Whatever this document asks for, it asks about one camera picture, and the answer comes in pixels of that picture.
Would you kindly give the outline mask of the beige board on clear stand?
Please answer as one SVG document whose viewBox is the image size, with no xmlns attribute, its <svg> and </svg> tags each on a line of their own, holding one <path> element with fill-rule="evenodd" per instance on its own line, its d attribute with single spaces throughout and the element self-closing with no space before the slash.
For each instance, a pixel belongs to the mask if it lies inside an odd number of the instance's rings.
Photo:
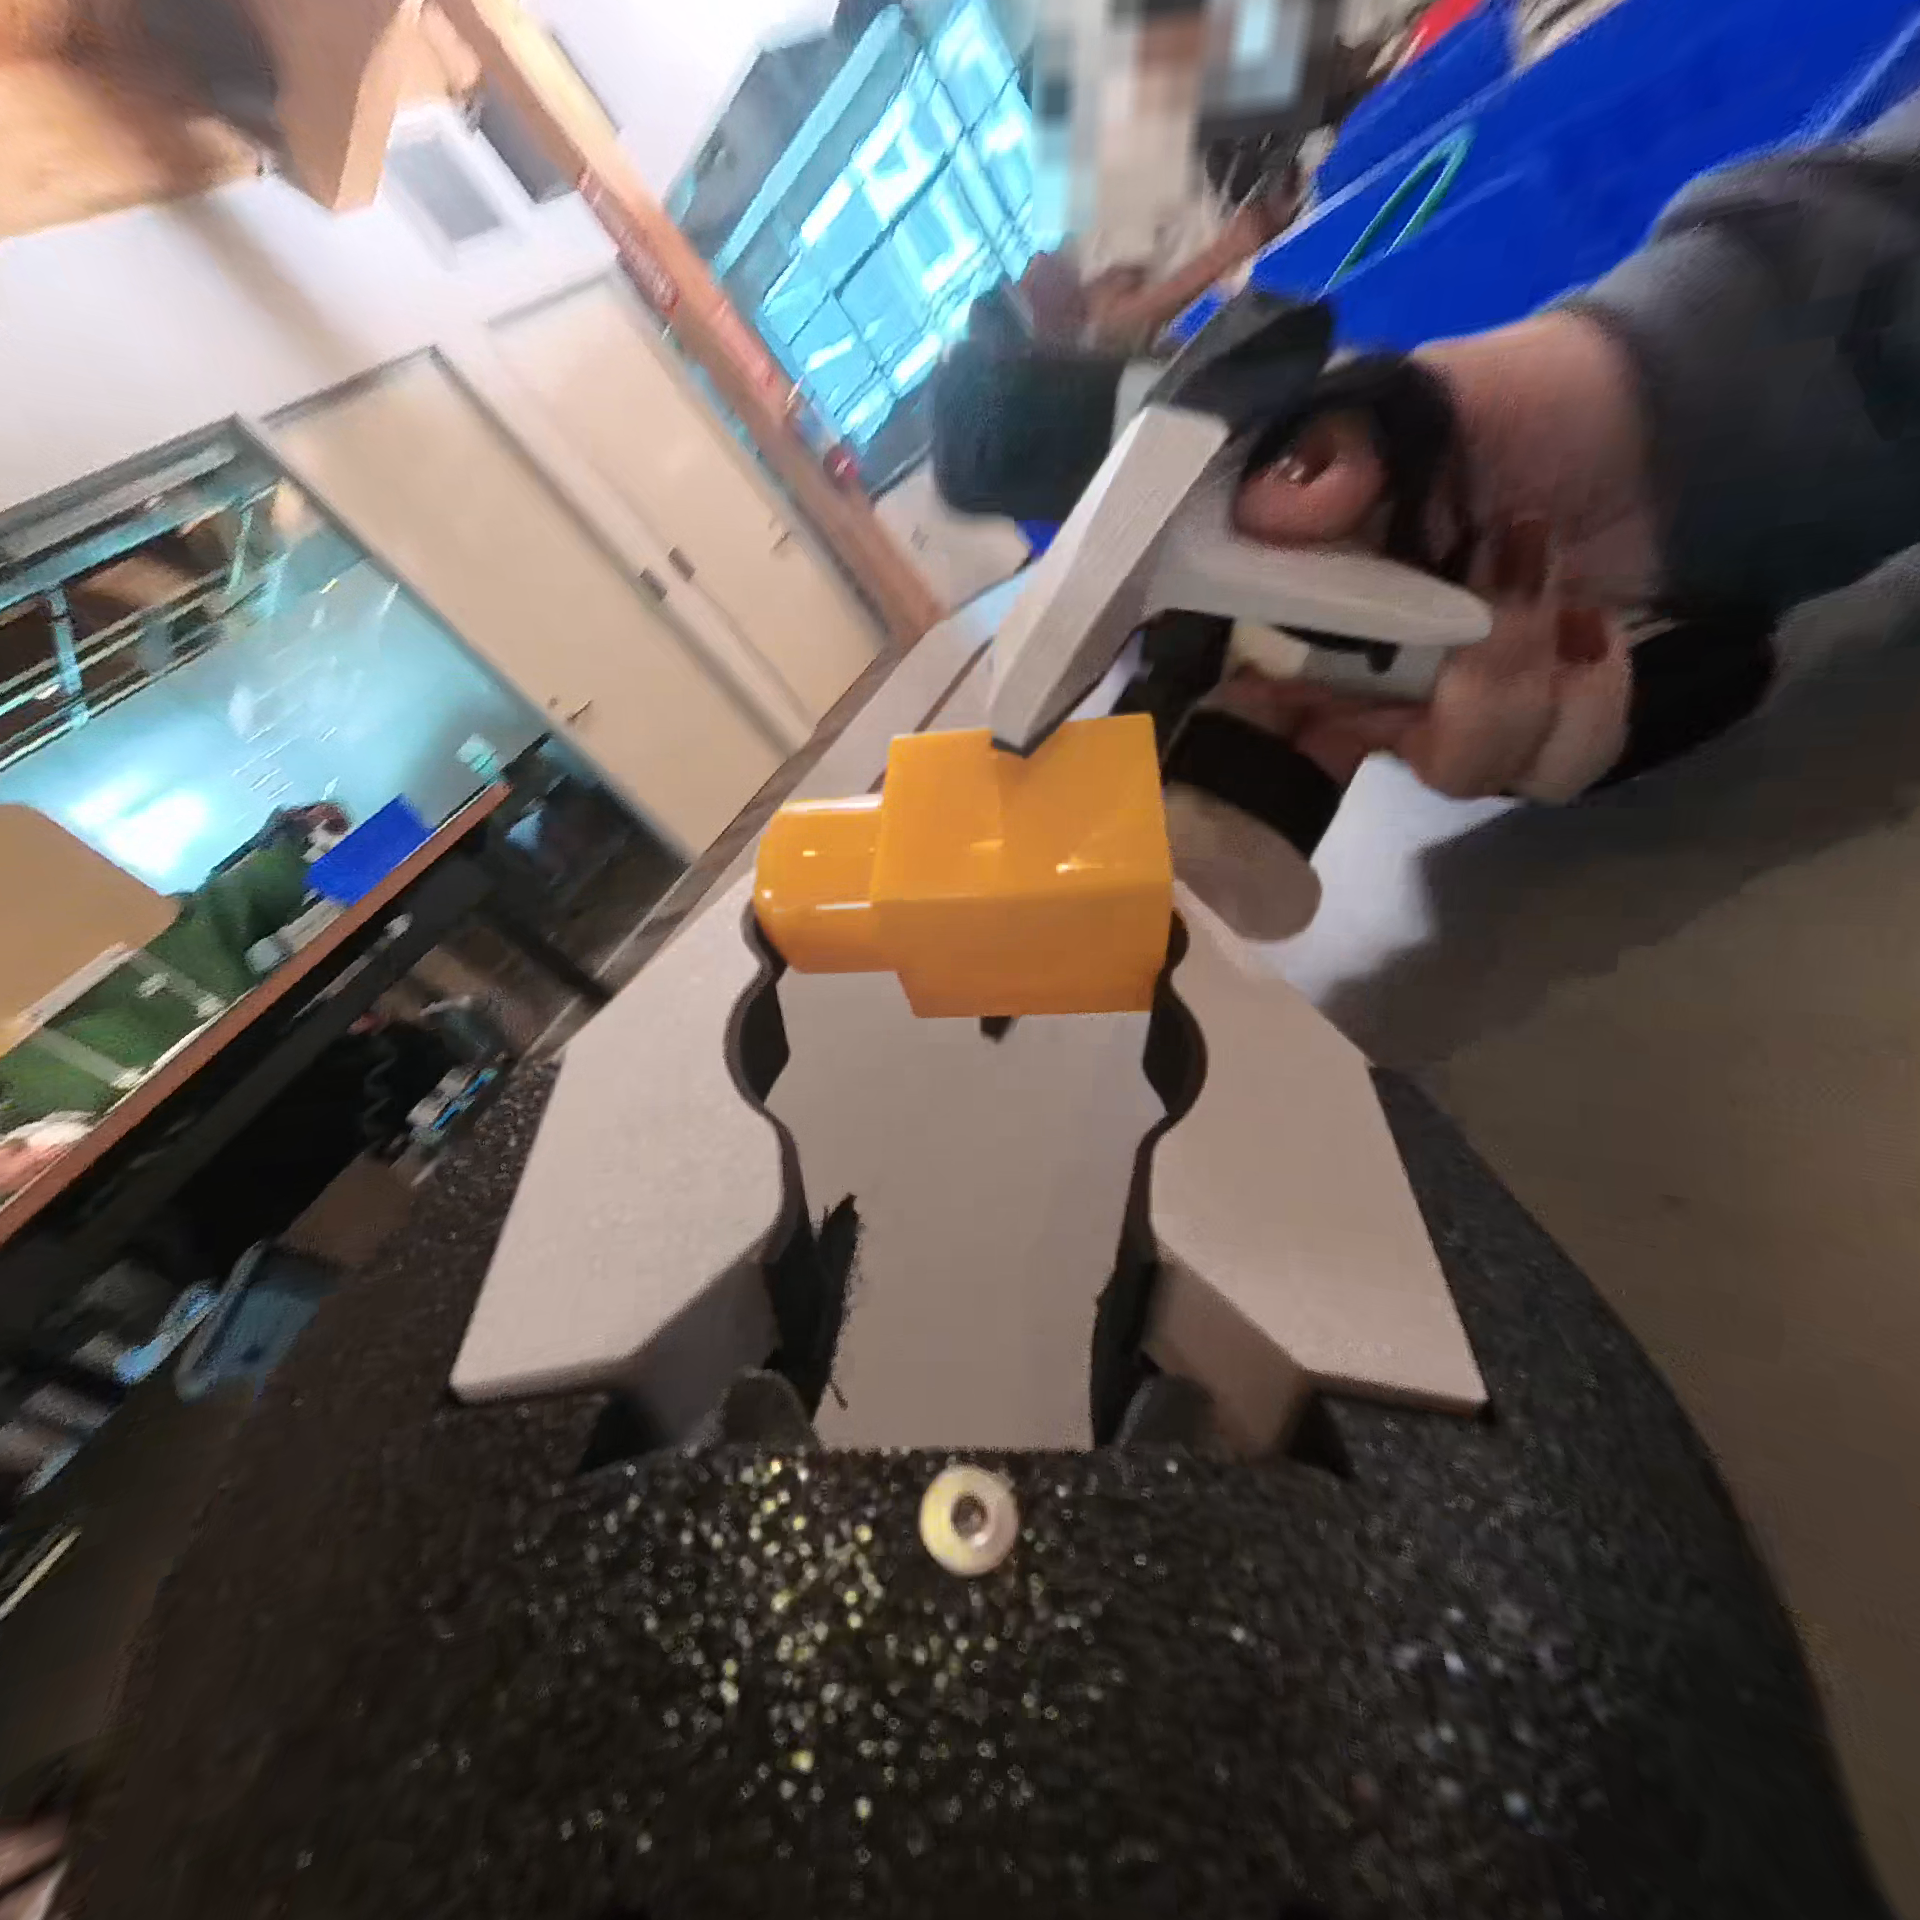
<svg viewBox="0 0 1920 1920">
<path fill-rule="evenodd" d="M 107 963 L 176 916 L 160 895 L 32 808 L 3 804 L 3 1053 L 29 1039 Z"/>
</svg>

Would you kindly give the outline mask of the person's right forearm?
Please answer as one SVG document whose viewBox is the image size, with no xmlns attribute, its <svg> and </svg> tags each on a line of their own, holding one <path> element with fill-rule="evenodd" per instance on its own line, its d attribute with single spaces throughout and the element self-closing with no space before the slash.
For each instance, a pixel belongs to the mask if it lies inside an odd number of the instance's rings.
<svg viewBox="0 0 1920 1920">
<path fill-rule="evenodd" d="M 1602 791 L 1758 713 L 1789 616 L 1916 544 L 1916 90 L 1695 178 L 1565 311 L 1625 352 L 1655 554 Z"/>
</svg>

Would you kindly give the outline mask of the wooden post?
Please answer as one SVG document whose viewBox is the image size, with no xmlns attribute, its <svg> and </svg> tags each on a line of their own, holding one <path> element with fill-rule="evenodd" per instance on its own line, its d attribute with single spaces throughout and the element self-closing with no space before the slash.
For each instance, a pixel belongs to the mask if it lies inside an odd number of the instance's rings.
<svg viewBox="0 0 1920 1920">
<path fill-rule="evenodd" d="M 879 522 L 858 481 L 840 476 L 807 436 L 803 394 L 645 190 L 609 119 L 549 28 L 519 4 L 438 4 L 438 13 L 525 120 L 542 157 L 580 193 L 640 300 L 708 376 L 724 410 L 747 432 L 888 640 L 898 651 L 918 643 L 942 619 L 936 590 Z"/>
</svg>

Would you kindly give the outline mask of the blue plastic bin with tag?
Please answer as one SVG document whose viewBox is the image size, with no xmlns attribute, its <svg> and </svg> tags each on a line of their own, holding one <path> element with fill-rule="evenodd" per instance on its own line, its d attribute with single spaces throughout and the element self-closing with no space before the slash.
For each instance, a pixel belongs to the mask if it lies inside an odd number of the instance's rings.
<svg viewBox="0 0 1920 1920">
<path fill-rule="evenodd" d="M 1916 90 L 1916 4 L 1610 4 L 1557 44 L 1478 4 L 1384 77 L 1251 288 L 1351 348 L 1515 323 L 1638 247 L 1699 176 L 1843 138 Z"/>
</svg>

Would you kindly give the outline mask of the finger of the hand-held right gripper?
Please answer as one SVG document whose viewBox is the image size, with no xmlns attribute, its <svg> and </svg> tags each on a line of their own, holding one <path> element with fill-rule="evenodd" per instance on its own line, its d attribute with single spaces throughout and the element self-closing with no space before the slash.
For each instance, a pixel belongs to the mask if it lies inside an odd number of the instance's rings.
<svg viewBox="0 0 1920 1920">
<path fill-rule="evenodd" d="M 1176 878 L 1251 945 L 1296 936 L 1323 881 L 1313 851 L 1339 814 L 1339 779 L 1261 725 L 1195 709 L 1163 762 Z"/>
<path fill-rule="evenodd" d="M 1097 466 L 989 651 L 986 733 L 1032 755 L 1163 610 L 1248 616 L 1226 596 L 1224 454 L 1214 410 L 1147 406 Z"/>
</svg>

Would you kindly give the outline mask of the dark blue storage bin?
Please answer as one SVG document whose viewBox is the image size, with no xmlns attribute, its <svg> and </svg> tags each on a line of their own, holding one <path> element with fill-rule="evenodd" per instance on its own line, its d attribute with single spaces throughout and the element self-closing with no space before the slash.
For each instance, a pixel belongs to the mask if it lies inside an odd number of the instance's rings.
<svg viewBox="0 0 1920 1920">
<path fill-rule="evenodd" d="M 360 904 L 429 837 L 433 826 L 406 796 L 395 796 L 310 863 L 310 893 L 333 904 Z"/>
</svg>

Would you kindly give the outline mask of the black office chair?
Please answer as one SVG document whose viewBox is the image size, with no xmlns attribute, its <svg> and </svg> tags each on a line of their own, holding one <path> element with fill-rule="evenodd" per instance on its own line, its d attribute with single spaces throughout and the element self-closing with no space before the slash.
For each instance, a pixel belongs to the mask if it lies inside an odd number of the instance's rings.
<svg viewBox="0 0 1920 1920">
<path fill-rule="evenodd" d="M 958 342 L 929 382 L 929 473 L 945 508 L 1063 522 L 1103 464 L 1121 392 L 1152 361 Z"/>
</svg>

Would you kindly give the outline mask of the white door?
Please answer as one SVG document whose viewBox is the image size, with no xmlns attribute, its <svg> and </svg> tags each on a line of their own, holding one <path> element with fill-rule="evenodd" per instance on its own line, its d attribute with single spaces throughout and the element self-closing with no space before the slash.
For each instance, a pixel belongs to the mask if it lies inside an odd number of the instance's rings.
<svg viewBox="0 0 1920 1920">
<path fill-rule="evenodd" d="M 439 356 L 261 426 L 293 481 L 674 851 L 705 851 L 777 772 L 766 721 Z"/>
<path fill-rule="evenodd" d="M 599 274 L 497 320 L 494 345 L 816 725 L 882 652 L 879 616 L 640 296 Z"/>
</svg>

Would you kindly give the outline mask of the orange plastic block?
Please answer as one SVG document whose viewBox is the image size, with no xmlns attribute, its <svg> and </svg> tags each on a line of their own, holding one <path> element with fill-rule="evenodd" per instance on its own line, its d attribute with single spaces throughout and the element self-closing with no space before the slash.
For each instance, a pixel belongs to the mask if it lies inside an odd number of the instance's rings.
<svg viewBox="0 0 1920 1920">
<path fill-rule="evenodd" d="M 1147 714 L 903 733 L 874 792 L 783 804 L 753 921 L 797 974 L 883 974 L 918 1018 L 1142 1014 L 1172 940 L 1159 739 Z"/>
</svg>

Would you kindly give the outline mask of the wall vent grille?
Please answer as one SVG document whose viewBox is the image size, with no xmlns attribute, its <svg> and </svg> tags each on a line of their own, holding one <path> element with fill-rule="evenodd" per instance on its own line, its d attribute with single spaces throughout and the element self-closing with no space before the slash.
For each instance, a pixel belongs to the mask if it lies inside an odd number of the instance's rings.
<svg viewBox="0 0 1920 1920">
<path fill-rule="evenodd" d="M 402 119 L 386 147 L 378 196 L 443 257 L 508 232 L 485 178 L 439 119 Z"/>
</svg>

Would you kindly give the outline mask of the person's right hand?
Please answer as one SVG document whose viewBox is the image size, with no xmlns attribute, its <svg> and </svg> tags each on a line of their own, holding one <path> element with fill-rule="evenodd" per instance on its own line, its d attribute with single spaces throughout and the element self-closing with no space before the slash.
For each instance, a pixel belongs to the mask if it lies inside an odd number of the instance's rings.
<svg viewBox="0 0 1920 1920">
<path fill-rule="evenodd" d="M 1621 610 L 1655 589 L 1638 376 L 1588 311 L 1413 352 L 1454 409 L 1434 542 L 1467 512 L 1468 589 L 1492 608 L 1422 706 L 1367 701 L 1236 666 L 1220 706 L 1334 784 L 1393 755 L 1448 801 L 1566 804 L 1621 755 Z"/>
</svg>

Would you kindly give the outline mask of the long wooden-edged desk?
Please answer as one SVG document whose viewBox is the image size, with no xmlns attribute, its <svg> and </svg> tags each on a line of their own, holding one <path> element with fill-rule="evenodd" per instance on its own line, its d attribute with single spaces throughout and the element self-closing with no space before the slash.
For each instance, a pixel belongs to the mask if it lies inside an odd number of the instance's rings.
<svg viewBox="0 0 1920 1920">
<path fill-rule="evenodd" d="M 290 1075 L 494 904 L 482 841 L 513 792 L 494 779 L 469 796 L 305 948 L 137 1076 L 86 1140 L 3 1202 L 3 1261 L 107 1261 Z"/>
</svg>

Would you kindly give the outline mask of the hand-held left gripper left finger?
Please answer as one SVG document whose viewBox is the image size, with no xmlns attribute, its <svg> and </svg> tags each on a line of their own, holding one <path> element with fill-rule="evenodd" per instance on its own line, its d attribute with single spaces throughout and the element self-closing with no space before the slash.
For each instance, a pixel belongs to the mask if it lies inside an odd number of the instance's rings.
<svg viewBox="0 0 1920 1920">
<path fill-rule="evenodd" d="M 752 900 L 714 900 L 568 1042 L 450 1364 L 460 1403 L 609 1395 L 682 1444 L 736 1377 L 828 1399 L 854 1199 L 766 1111 L 790 1045 Z"/>
</svg>

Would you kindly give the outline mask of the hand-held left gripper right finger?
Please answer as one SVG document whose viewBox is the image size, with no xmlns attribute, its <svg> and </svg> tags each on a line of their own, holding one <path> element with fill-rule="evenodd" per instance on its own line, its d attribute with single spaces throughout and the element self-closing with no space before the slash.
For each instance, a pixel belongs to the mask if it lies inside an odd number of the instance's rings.
<svg viewBox="0 0 1920 1920">
<path fill-rule="evenodd" d="M 1092 1444 L 1287 1452 L 1318 1402 L 1487 1407 L 1367 1058 L 1184 884 L 1091 1328 Z"/>
</svg>

